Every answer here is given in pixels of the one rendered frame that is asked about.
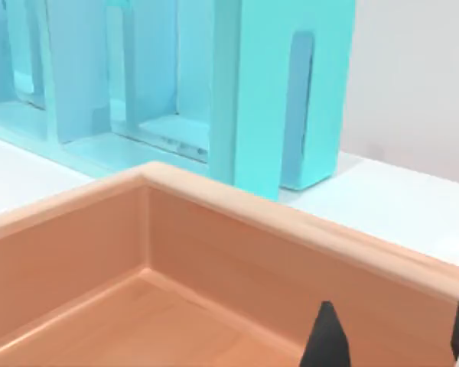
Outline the shallow salmon-coloured box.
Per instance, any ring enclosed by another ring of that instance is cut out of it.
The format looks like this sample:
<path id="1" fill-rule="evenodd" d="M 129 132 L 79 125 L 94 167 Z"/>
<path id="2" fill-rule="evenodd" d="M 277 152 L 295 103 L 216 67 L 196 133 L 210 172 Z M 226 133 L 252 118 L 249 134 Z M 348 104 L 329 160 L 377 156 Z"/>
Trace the shallow salmon-coloured box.
<path id="1" fill-rule="evenodd" d="M 459 267 L 150 163 L 0 215 L 0 367 L 454 367 Z"/>

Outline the light blue rack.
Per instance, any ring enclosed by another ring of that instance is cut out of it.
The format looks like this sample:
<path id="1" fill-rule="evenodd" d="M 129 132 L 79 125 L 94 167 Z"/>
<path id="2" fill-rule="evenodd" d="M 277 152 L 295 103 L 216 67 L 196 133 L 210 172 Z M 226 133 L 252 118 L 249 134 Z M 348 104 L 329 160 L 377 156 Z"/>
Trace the light blue rack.
<path id="1" fill-rule="evenodd" d="M 0 0 L 0 139 L 276 199 L 337 166 L 356 0 Z"/>

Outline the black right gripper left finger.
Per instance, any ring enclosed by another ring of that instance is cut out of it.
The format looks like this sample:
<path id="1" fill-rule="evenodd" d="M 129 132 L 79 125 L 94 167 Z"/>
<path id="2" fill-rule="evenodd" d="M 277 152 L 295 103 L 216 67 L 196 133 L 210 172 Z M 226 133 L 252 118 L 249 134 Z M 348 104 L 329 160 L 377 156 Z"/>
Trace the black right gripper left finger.
<path id="1" fill-rule="evenodd" d="M 298 366 L 351 367 L 347 336 L 328 300 L 320 305 Z"/>

